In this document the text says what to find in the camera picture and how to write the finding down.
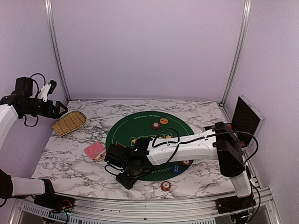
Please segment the red poker chip stack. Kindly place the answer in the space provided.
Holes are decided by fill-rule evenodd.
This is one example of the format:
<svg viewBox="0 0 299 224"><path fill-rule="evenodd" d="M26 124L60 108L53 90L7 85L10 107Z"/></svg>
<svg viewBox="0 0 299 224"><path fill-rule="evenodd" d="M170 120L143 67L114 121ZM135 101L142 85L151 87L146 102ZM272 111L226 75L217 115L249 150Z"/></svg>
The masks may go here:
<svg viewBox="0 0 299 224"><path fill-rule="evenodd" d="M169 181L163 181L161 183L161 190L162 191L169 191L171 189L171 183Z"/></svg>

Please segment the red chips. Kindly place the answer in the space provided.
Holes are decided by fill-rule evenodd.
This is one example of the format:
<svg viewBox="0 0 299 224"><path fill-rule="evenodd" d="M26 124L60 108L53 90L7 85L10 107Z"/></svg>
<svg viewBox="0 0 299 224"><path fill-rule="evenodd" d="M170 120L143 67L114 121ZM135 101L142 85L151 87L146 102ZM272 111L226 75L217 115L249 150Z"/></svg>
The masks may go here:
<svg viewBox="0 0 299 224"><path fill-rule="evenodd" d="M154 123L152 124L152 128L153 128L153 129L158 129L159 127L160 127L160 124L157 123L157 122L154 122Z"/></svg>
<svg viewBox="0 0 299 224"><path fill-rule="evenodd" d="M191 163L192 163L191 160L184 160L184 161L181 161L181 165L182 165L182 166L190 166Z"/></svg>

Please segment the blue small blind button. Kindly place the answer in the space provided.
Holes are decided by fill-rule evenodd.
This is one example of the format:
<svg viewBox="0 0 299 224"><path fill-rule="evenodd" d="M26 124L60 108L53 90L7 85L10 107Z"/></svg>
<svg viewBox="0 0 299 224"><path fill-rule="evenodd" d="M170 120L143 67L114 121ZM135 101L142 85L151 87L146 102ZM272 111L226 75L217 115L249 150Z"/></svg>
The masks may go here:
<svg viewBox="0 0 299 224"><path fill-rule="evenodd" d="M181 168L181 166L179 166L179 165L173 165L173 166L171 167L171 172L172 172L173 174L176 174L176 175L181 174L181 172L182 172L182 168Z"/></svg>

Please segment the orange big blind button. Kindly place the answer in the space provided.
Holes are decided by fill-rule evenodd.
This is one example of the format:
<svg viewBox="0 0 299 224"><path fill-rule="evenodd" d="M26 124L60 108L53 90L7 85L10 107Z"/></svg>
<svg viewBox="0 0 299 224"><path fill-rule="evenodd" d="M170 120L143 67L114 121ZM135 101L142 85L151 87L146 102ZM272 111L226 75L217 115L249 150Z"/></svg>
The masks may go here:
<svg viewBox="0 0 299 224"><path fill-rule="evenodd" d="M169 121L168 121L167 118L161 118L161 119L159 120L159 122L160 122L161 124L163 124L163 125L166 125L166 124L169 123Z"/></svg>

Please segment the triangular all-in dealer button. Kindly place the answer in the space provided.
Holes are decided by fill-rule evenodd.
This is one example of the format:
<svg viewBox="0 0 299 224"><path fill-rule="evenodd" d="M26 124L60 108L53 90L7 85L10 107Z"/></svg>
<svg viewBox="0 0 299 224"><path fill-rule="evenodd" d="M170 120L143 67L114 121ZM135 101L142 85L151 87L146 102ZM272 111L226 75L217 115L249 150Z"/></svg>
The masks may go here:
<svg viewBox="0 0 299 224"><path fill-rule="evenodd" d="M121 144L121 143L119 143L119 142L116 142L116 145L126 148L125 145L123 145L123 144Z"/></svg>

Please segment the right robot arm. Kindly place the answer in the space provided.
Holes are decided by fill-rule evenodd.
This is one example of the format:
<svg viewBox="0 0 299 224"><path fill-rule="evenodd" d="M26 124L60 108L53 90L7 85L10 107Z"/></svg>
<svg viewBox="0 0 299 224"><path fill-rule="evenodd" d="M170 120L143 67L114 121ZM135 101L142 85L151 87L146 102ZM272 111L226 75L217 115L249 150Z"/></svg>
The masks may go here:
<svg viewBox="0 0 299 224"><path fill-rule="evenodd" d="M126 189L132 189L139 178L171 162L217 160L221 174L230 178L235 189L236 196L232 197L231 204L241 209L249 202L252 187L237 134L223 122L199 134L168 139L161 139L157 134L155 138L137 139L132 148L111 144L104 161L120 171L117 181Z"/></svg>

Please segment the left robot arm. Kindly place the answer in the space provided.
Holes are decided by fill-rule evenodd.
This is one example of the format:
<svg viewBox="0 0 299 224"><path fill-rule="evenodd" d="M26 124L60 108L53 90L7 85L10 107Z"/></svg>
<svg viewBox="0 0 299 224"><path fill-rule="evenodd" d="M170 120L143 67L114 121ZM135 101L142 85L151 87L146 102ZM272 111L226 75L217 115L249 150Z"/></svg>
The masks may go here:
<svg viewBox="0 0 299 224"><path fill-rule="evenodd" d="M11 94L0 100L0 148L5 153L9 146L20 146L27 134L17 131L16 124L20 119L30 115L35 119L40 117L58 119L68 112L68 108L60 101L53 102L48 96L56 88L56 81L45 81L38 86L33 76L16 79L15 88ZM68 199L55 193L49 179L13 177L4 170L0 172L0 197L11 198L33 197L34 203L50 209L67 202Z"/></svg>

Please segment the woven bamboo tray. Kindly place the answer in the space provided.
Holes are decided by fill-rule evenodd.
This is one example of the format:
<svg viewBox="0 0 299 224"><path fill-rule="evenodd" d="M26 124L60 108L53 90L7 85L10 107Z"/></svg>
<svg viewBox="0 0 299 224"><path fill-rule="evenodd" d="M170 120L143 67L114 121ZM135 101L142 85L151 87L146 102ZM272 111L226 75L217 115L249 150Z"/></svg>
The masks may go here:
<svg viewBox="0 0 299 224"><path fill-rule="evenodd" d="M72 111L67 115L59 119L53 126L53 130L56 132L58 137L62 137L68 133L71 133L87 121L87 117L80 111Z"/></svg>

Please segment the red playing card deck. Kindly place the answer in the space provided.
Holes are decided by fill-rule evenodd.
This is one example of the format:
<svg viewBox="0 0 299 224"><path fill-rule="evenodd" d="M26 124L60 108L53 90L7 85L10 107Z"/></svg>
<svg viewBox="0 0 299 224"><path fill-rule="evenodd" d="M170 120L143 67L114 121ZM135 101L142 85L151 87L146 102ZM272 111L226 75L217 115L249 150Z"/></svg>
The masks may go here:
<svg viewBox="0 0 299 224"><path fill-rule="evenodd" d="M85 154L94 161L100 161L106 155L105 147L99 142L95 142L84 149Z"/></svg>

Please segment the round green poker mat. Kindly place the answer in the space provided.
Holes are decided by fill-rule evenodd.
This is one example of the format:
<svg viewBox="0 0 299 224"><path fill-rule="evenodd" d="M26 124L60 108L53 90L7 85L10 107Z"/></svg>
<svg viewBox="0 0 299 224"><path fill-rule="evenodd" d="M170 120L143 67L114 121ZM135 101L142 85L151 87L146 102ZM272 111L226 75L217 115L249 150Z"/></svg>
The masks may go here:
<svg viewBox="0 0 299 224"><path fill-rule="evenodd" d="M167 118L169 123L166 125L161 124L159 122L161 118ZM154 122L160 124L158 129L152 128ZM183 120L171 114L156 111L137 112L122 118L113 125L106 138L106 148L109 148L111 144L116 144L116 142L132 148L137 139L154 138L160 131L167 128L175 129L181 137L194 134L193 130ZM148 182L166 181L180 175L171 172L173 165L181 166L181 173L191 166L182 166L180 161L172 162L162 169L140 178L140 180Z"/></svg>

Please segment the aluminium poker chip case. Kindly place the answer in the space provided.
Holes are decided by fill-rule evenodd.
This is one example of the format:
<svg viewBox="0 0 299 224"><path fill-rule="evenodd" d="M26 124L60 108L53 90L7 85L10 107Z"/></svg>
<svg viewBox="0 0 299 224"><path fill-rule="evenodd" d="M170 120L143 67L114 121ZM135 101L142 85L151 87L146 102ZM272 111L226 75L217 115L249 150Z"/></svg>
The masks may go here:
<svg viewBox="0 0 299 224"><path fill-rule="evenodd" d="M222 141L221 147L226 151L242 153L251 146L255 146L258 150L256 134L262 122L262 115L243 95L240 95L231 122L218 122L204 127L204 130L223 133L216 136L217 140Z"/></svg>

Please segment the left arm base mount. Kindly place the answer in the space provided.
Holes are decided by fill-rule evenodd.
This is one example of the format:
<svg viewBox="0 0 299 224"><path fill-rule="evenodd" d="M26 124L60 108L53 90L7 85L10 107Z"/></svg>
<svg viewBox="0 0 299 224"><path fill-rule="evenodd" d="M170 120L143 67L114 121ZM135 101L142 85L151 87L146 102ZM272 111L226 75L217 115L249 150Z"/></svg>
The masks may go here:
<svg viewBox="0 0 299 224"><path fill-rule="evenodd" d="M62 211L70 212L73 209L75 199L73 197L54 195L54 196L35 196L34 203L45 208L51 209L53 213Z"/></svg>

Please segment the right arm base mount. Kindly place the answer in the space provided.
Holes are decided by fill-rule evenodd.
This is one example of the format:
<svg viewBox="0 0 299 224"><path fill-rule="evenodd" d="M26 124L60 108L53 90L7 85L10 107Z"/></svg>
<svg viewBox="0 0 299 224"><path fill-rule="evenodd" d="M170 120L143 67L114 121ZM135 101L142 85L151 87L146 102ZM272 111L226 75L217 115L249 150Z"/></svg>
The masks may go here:
<svg viewBox="0 0 299 224"><path fill-rule="evenodd" d="M253 197L238 198L237 196L220 198L215 201L219 214L251 208L256 205Z"/></svg>

